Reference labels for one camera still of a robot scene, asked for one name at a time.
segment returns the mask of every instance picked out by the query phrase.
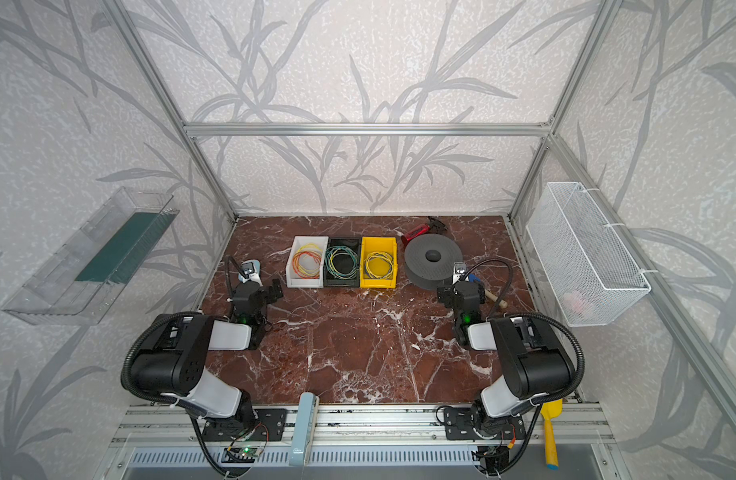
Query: black mounting plate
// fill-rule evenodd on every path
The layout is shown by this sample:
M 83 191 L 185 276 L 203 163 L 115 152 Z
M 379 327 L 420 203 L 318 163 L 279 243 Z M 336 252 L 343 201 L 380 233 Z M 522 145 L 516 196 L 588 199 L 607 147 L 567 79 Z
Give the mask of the black mounting plate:
M 283 430 L 285 429 L 285 416 L 287 410 L 285 408 L 257 408 L 255 409 L 261 423 L 269 430 L 270 437 L 267 439 L 267 430 L 261 426 L 250 437 L 246 438 L 246 442 L 279 442 L 283 438 Z M 216 421 L 208 422 L 203 428 L 203 438 L 206 442 L 231 442 L 229 431 L 222 428 L 221 423 Z
M 446 439 L 483 440 L 481 436 L 475 433 L 475 427 L 472 425 L 472 409 L 470 407 L 443 408 L 442 418 L 446 426 Z M 512 432 L 515 433 L 517 440 L 523 440 L 526 437 L 526 426 L 522 420 L 522 416 L 490 418 L 488 422 L 494 427 L 499 427 L 500 433 L 503 433 L 504 440 L 506 441 L 512 440 Z M 501 439 L 502 437 L 500 435 L 494 438 L 494 440 Z

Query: yellow storage bin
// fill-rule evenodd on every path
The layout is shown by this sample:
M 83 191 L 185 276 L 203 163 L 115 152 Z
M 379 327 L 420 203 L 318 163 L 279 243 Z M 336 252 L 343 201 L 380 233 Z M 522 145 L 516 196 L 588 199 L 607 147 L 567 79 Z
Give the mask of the yellow storage bin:
M 395 288 L 397 284 L 397 238 L 394 236 L 364 236 L 361 250 L 360 288 Z

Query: spool center hole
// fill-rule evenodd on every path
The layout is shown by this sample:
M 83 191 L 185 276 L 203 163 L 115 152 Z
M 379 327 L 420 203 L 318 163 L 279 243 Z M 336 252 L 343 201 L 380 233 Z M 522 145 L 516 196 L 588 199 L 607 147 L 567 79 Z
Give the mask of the spool center hole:
M 424 256 L 430 262 L 440 262 L 440 259 L 442 258 L 442 255 L 440 255 L 440 252 L 437 250 L 428 250 Z

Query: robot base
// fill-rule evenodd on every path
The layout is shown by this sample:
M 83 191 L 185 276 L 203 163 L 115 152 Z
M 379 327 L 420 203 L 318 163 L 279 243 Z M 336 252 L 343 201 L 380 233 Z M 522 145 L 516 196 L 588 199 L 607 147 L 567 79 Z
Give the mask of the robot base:
M 514 432 L 517 440 L 526 437 L 526 426 L 522 416 L 506 416 L 501 418 L 484 418 L 483 430 L 480 435 L 475 431 L 471 407 L 446 407 L 442 409 L 443 421 L 446 424 L 446 439 L 448 440 L 483 440 L 493 437 L 494 440 L 512 440 Z
M 279 442 L 283 438 L 285 429 L 285 408 L 257 408 L 258 421 L 267 427 L 259 425 L 253 435 L 246 438 L 246 442 Z M 209 418 L 203 428 L 203 438 L 206 442 L 230 442 L 231 436 L 238 432 L 237 424 L 231 418 Z

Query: yellow handle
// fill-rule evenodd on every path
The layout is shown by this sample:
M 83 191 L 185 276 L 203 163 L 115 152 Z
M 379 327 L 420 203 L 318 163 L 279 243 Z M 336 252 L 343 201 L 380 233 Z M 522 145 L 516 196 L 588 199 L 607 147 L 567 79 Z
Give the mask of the yellow handle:
M 552 420 L 544 418 L 544 456 L 547 467 L 552 470 L 559 468 L 558 448 L 555 445 L 555 431 L 552 430 Z

